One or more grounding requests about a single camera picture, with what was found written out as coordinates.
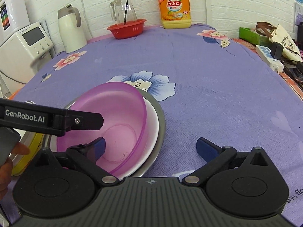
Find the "floral pattern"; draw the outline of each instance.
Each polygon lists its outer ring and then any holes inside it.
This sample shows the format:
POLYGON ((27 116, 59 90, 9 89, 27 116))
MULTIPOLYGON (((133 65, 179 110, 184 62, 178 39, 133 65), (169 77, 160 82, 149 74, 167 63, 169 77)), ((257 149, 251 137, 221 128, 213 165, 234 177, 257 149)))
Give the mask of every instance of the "floral pattern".
POLYGON ((203 30, 201 33, 198 33, 197 35, 199 36, 204 36, 204 37, 210 37, 213 39, 219 39, 219 40, 226 40, 228 39, 227 36, 217 32, 216 30, 203 30))
POLYGON ((65 59, 59 60, 58 63, 53 66, 53 67, 56 67, 55 71, 60 70, 63 67, 76 62, 77 60, 80 59, 80 56, 84 55, 85 53, 86 53, 86 51, 70 54, 65 59))
POLYGON ((107 82, 124 82, 135 88, 142 89, 151 94, 157 101, 164 101, 175 95, 175 83, 169 81, 167 76, 161 74, 154 75, 152 72, 140 71, 131 76, 115 76, 107 82))
POLYGON ((221 48, 226 48, 230 45, 229 38, 225 35, 223 35, 220 32, 217 32, 216 30, 203 30, 201 33, 197 33, 199 36, 203 36, 203 39, 205 42, 209 44, 219 44, 221 48))

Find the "pink plastic bowl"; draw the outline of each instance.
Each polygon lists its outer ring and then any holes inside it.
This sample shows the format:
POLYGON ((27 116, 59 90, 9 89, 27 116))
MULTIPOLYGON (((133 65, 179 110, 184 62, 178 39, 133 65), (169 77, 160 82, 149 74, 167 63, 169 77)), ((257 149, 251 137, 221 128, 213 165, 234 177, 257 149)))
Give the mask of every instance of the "pink plastic bowl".
POLYGON ((71 130, 57 139, 57 150, 104 137, 106 149, 97 165, 114 176, 139 161, 146 146, 148 129, 146 106, 142 95, 133 86, 122 82, 101 84, 81 95, 72 110, 100 113, 104 125, 98 131, 71 130))

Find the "human hand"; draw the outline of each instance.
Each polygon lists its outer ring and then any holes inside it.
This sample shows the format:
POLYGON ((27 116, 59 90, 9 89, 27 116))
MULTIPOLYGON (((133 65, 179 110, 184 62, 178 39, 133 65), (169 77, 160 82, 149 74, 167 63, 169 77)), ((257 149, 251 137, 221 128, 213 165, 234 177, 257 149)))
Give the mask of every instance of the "human hand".
MULTIPOLYGON (((12 150, 12 154, 28 155, 29 153, 29 148, 20 142, 18 142, 12 150)), ((11 182, 13 167, 14 165, 10 158, 7 158, 5 164, 0 167, 0 200, 2 200, 7 193, 7 187, 11 182)))

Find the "blue flower print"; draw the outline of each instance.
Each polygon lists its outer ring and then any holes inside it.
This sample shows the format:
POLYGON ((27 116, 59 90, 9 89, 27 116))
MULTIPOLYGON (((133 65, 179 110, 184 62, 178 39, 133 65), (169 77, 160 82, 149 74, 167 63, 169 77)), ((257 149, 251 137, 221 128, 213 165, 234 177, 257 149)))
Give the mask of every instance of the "blue flower print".
POLYGON ((161 74, 153 76, 152 72, 147 71, 135 72, 130 77, 115 76, 107 82, 128 83, 151 94, 159 102, 175 95, 176 84, 170 82, 167 76, 161 74))

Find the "black straw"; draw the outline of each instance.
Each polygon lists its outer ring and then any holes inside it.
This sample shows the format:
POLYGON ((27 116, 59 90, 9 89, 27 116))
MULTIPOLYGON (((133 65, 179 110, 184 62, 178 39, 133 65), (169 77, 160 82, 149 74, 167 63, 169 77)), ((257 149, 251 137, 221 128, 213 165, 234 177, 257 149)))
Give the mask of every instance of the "black straw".
POLYGON ((128 0, 126 0, 126 5, 125 5, 125 16, 124 16, 124 24, 126 23, 126 13, 127 13, 127 4, 128 4, 128 0))

